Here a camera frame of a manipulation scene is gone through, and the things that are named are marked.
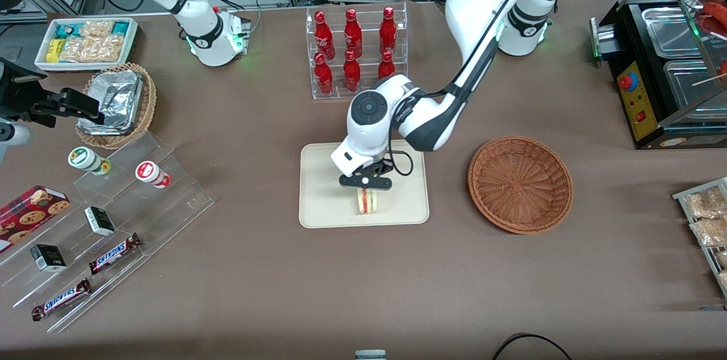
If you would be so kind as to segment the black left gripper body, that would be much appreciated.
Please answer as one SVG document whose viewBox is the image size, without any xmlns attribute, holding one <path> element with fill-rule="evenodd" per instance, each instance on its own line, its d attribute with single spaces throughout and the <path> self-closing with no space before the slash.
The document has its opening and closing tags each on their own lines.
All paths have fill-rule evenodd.
<svg viewBox="0 0 727 360">
<path fill-rule="evenodd" d="M 357 189 L 390 190 L 392 180 L 385 177 L 393 171 L 391 160 L 380 160 L 365 168 L 359 168 L 350 176 L 339 176 L 339 184 L 342 187 L 356 187 Z"/>
</svg>

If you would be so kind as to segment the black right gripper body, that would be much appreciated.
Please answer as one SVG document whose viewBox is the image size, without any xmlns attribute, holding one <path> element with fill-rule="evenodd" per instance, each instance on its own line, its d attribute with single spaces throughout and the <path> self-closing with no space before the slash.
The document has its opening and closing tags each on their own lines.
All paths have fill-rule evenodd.
<svg viewBox="0 0 727 360">
<path fill-rule="evenodd" d="M 47 75 L 2 60 L 1 116 L 9 121 L 55 125 L 60 107 L 54 93 L 43 89 Z"/>
</svg>

